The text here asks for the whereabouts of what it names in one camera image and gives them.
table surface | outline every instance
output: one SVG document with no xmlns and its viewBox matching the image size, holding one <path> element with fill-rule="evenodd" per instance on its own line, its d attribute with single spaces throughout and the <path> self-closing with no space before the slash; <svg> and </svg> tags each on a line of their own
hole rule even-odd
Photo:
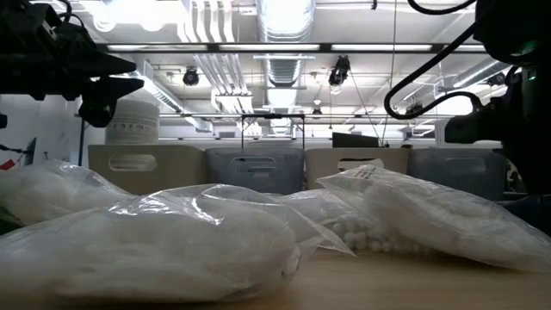
<svg viewBox="0 0 551 310">
<path fill-rule="evenodd" d="M 276 295 L 225 304 L 91 309 L 97 308 L 549 310 L 551 275 L 494 268 L 457 257 L 402 257 L 372 252 L 350 257 L 318 251 L 301 268 L 291 285 Z"/>
</svg>

gray storage bin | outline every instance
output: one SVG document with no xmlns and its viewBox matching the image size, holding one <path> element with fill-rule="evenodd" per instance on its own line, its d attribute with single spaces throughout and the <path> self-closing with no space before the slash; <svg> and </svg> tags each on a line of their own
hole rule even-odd
<svg viewBox="0 0 551 310">
<path fill-rule="evenodd" d="M 505 191 L 505 161 L 505 157 L 492 150 L 412 150 L 407 174 L 499 201 Z"/>
<path fill-rule="evenodd" d="M 299 149 L 207 149 L 208 181 L 289 195 L 302 190 L 304 151 Z"/>
</svg>

clear plastic bag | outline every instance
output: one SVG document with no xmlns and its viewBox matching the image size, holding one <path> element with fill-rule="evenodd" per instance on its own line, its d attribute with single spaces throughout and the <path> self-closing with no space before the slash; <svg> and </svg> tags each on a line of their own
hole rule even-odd
<svg viewBox="0 0 551 310">
<path fill-rule="evenodd" d="M 382 231 L 366 214 L 358 212 L 327 189 L 314 189 L 278 198 L 310 220 L 325 226 L 351 250 L 427 253 L 430 249 L 399 235 Z"/>
<path fill-rule="evenodd" d="M 551 272 L 551 239 L 491 201 L 370 165 L 319 182 L 389 233 L 485 264 Z"/>
<path fill-rule="evenodd" d="M 20 226 L 129 197 L 94 171 L 57 159 L 0 173 L 0 220 Z"/>
<path fill-rule="evenodd" d="M 251 190 L 171 189 L 1 237 L 0 299 L 243 299 L 288 285 L 324 242 L 348 251 L 332 232 Z"/>
</svg>

beige storage bin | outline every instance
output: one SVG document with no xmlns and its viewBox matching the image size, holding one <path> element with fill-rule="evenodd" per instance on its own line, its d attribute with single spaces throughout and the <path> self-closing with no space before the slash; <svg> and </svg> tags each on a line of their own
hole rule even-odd
<svg viewBox="0 0 551 310">
<path fill-rule="evenodd" d="M 205 152 L 193 146 L 89 146 L 90 169 L 135 194 L 207 182 Z"/>
<path fill-rule="evenodd" d="M 306 151 L 306 186 L 322 189 L 316 183 L 320 177 L 328 177 L 342 171 L 373 164 L 390 171 L 407 173 L 407 149 L 388 148 L 337 148 Z"/>
</svg>

white container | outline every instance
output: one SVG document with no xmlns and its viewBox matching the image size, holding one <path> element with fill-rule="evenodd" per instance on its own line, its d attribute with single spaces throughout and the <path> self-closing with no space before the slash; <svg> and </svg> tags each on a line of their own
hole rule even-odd
<svg viewBox="0 0 551 310">
<path fill-rule="evenodd" d="M 157 144 L 159 110 L 148 102 L 121 99 L 105 131 L 105 144 Z"/>
</svg>

